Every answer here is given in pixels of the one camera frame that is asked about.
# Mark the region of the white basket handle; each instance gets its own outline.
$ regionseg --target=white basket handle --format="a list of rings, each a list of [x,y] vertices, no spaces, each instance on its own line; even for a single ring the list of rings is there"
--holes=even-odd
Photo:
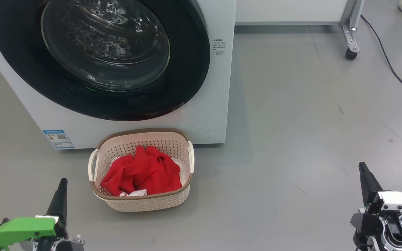
[[[193,144],[190,141],[188,142],[188,154],[190,160],[190,173],[193,174],[193,171],[195,170],[195,150],[193,149]]]
[[[97,169],[99,168],[99,150],[98,149],[94,150],[94,152],[91,153],[91,157],[89,157],[89,162],[88,162],[89,181],[96,180],[96,177],[92,174],[92,164],[94,163],[95,157],[97,157],[97,159],[96,159],[96,170],[94,170],[94,173],[97,175]]]

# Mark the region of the metal table leg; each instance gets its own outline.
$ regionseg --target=metal table leg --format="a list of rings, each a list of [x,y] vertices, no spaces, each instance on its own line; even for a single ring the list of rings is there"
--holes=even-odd
[[[344,36],[348,45],[348,49],[345,54],[345,58],[347,59],[355,59],[360,51],[352,32],[358,29],[358,23],[364,1],[365,0],[348,0],[339,23],[339,29],[341,30],[342,35]]]

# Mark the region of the beige plastic basket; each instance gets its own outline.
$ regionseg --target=beige plastic basket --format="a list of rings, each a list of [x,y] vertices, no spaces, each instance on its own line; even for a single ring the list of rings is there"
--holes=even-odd
[[[169,155],[181,167],[180,180],[183,186],[173,192],[132,197],[111,196],[101,187],[100,182],[110,169],[111,161],[128,154],[134,156],[138,145],[154,146]],[[194,167],[193,145],[184,133],[175,129],[146,129],[116,133],[102,140],[89,158],[88,176],[94,194],[110,207],[120,212],[142,212],[181,205],[190,191]]]

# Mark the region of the red clothing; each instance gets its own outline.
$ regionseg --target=red clothing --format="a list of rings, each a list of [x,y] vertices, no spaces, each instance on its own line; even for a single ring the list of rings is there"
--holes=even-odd
[[[101,182],[112,196],[147,189],[148,194],[171,192],[182,187],[180,167],[170,156],[153,146],[146,150],[136,147],[136,157],[127,155],[116,159]]]

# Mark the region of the washing machine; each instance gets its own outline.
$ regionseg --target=washing machine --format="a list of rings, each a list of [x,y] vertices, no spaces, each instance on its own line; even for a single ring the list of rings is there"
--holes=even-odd
[[[55,149],[145,128],[224,143],[235,9],[236,0],[0,0],[0,71]]]

